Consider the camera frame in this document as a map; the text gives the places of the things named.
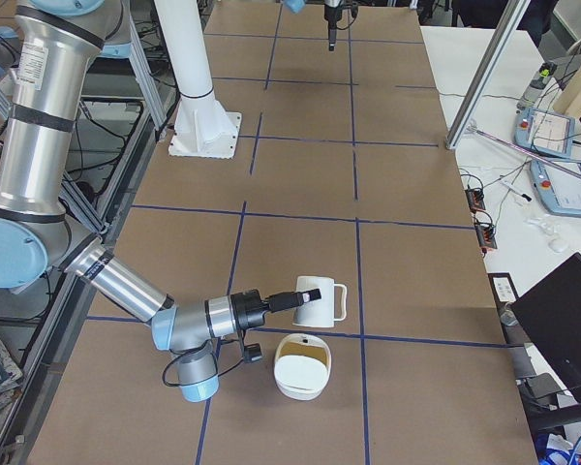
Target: small white object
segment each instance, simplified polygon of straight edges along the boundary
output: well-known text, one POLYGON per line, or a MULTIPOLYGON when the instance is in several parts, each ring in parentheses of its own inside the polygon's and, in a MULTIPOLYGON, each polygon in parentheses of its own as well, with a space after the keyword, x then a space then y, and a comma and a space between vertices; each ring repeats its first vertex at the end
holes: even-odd
POLYGON ((299 293, 319 288, 321 298, 305 303, 294 312, 293 323, 297 326, 333 327, 347 317, 347 287, 337 284, 333 278, 323 276, 299 276, 296 290, 299 293), (340 317, 335 317, 335 288, 342 289, 340 317))
POLYGON ((561 254, 565 249, 568 248, 568 243, 561 237, 555 237, 549 242, 549 248, 556 254, 561 254))
POLYGON ((285 396, 296 400, 315 399, 327 385, 330 373, 331 352, 319 337, 289 334, 280 341, 273 375, 285 396))

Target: white label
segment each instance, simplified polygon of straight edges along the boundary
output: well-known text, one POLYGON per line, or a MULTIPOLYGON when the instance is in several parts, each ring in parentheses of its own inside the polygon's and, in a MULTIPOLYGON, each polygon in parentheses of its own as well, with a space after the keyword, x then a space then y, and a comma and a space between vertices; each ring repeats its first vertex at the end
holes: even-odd
MULTIPOLYGON (((576 163, 555 163, 581 174, 581 167, 576 163)), ((581 180, 553 167, 546 167, 546 173, 551 179, 551 187, 558 205, 562 208, 581 210, 581 180)))
POLYGON ((535 111, 528 142, 536 147, 545 147, 555 152, 565 153, 568 130, 569 120, 567 118, 544 111, 535 111))
POLYGON ((495 286, 495 292, 500 302, 513 302, 516 300, 514 291, 507 278, 493 278, 493 285, 495 286))
POLYGON ((46 72, 47 48, 24 42, 17 68, 17 84, 41 90, 46 72))

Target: electronic component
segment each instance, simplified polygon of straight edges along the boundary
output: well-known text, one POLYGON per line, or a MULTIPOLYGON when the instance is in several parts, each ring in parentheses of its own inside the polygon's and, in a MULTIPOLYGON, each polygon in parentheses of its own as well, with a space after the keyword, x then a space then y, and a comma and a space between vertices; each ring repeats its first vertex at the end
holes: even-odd
POLYGON ((570 158, 574 118, 538 108, 527 108, 516 118, 514 142, 541 155, 570 158))
POLYGON ((486 209, 486 206, 484 205, 484 192, 482 189, 478 187, 465 189, 465 197, 467 198, 469 210, 472 213, 484 211, 486 209))
POLYGON ((497 241, 495 240, 496 226, 493 218, 485 211, 478 211, 488 217, 488 221, 480 221, 477 215, 474 215, 475 235, 477 236, 477 243, 482 250, 482 254, 486 255, 491 250, 497 250, 497 241))
MULTIPOLYGON (((581 174, 581 160, 555 163, 581 174)), ((581 180, 537 161, 532 161, 530 174, 540 200, 549 212, 581 217, 581 180)))
POLYGON ((478 211, 484 211, 486 209, 484 205, 484 183, 482 180, 474 174, 471 174, 465 169, 459 169, 465 171, 461 173, 461 177, 467 177, 467 188, 465 189, 465 197, 467 198, 467 205, 471 213, 476 213, 478 211), (471 186, 471 180, 475 179, 478 183, 478 187, 471 186))

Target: white desk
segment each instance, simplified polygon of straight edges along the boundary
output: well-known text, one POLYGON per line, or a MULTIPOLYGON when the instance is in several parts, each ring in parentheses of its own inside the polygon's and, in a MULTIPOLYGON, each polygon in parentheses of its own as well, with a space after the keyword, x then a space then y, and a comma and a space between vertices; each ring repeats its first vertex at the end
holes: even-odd
MULTIPOLYGON (((493 31, 483 29, 422 27, 448 125, 451 125, 463 97, 443 94, 464 95, 467 92, 492 34, 493 31)), ((475 112, 474 119, 479 129, 502 140, 512 140, 516 101, 488 95, 518 99, 542 62, 528 34, 516 31, 475 112)), ((559 90, 547 95, 541 107, 550 108, 558 93, 559 90)), ((575 134, 579 133, 581 124, 577 122, 575 134)), ((581 160, 581 146, 573 145, 572 158, 581 160)), ((475 135, 460 141, 456 159, 460 168, 477 175, 485 184, 521 166, 525 161, 516 151, 475 135)), ((510 193, 499 215, 499 206, 508 192, 507 188, 501 183, 486 188, 484 201, 487 211, 494 220, 498 220, 499 215, 499 221, 496 235, 498 250, 489 252, 484 263, 487 272, 509 272, 518 293, 522 295, 572 253, 581 253, 581 219, 549 215, 535 194, 528 168, 515 181, 513 176, 507 180, 530 195, 533 201, 527 203, 510 193), (551 250, 548 243, 555 235, 543 232, 539 226, 531 224, 530 219, 543 219, 551 224, 556 234, 568 243, 568 248, 559 254, 551 250)), ((534 346, 528 348, 528 353, 537 373, 551 373, 562 388, 566 387, 534 346)))

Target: cardboard surface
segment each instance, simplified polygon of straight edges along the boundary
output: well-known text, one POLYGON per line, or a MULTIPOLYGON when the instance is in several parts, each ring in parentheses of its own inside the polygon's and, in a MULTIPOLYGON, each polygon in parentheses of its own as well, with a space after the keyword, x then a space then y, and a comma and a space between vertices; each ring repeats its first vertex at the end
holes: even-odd
POLYGON ((366 341, 371 463, 537 463, 507 351, 366 341))
MULTIPOLYGON (((333 278, 349 288, 348 316, 327 331, 357 334, 360 323, 355 243, 354 223, 247 217, 232 291, 256 288, 265 297, 293 291, 297 276, 333 278)), ((267 327, 304 330, 292 325, 292 312, 268 315, 266 322, 267 327)))
POLYGON ((472 225, 454 153, 363 144, 355 155, 360 218, 472 225))
MULTIPOLYGON (((238 215, 132 208, 115 254, 176 301, 198 302, 227 293, 238 225, 238 215)), ((91 315, 129 317, 96 302, 91 315)))
POLYGON ((362 225, 366 332, 503 343, 473 231, 362 225))
POLYGON ((260 140, 253 186, 250 211, 354 218, 352 146, 260 140))
MULTIPOLYGON (((286 397, 275 384, 272 360, 282 337, 251 334, 265 360, 222 379, 211 402, 200 464, 239 465, 247 459, 276 465, 363 463, 359 341, 323 338, 333 354, 329 382, 315 400, 302 402, 286 397)), ((220 365, 232 366, 237 357, 236 348, 226 346, 220 365)))
MULTIPOLYGON (((408 44, 416 13, 361 8, 333 54, 322 6, 216 3, 207 33, 216 96, 244 115, 237 154, 173 158, 160 143, 116 255, 179 304, 290 291, 298 275, 346 284, 349 315, 317 329, 329 384, 311 402, 276 388, 275 348, 305 329, 292 312, 251 331, 264 360, 198 405, 162 386, 168 354, 145 326, 88 322, 30 463, 534 463, 460 176, 438 148, 439 97, 408 44)), ((90 313, 125 316, 102 297, 90 313)), ((220 371, 237 360, 223 346, 220 371)))
POLYGON ((241 211, 254 141, 239 139, 234 157, 219 160, 169 156, 171 137, 158 144, 135 204, 241 211))
POLYGON ((162 385, 151 347, 145 325, 86 322, 27 463, 194 463, 204 405, 162 385))
POLYGON ((352 81, 361 86, 435 87, 424 44, 353 42, 352 70, 352 81))

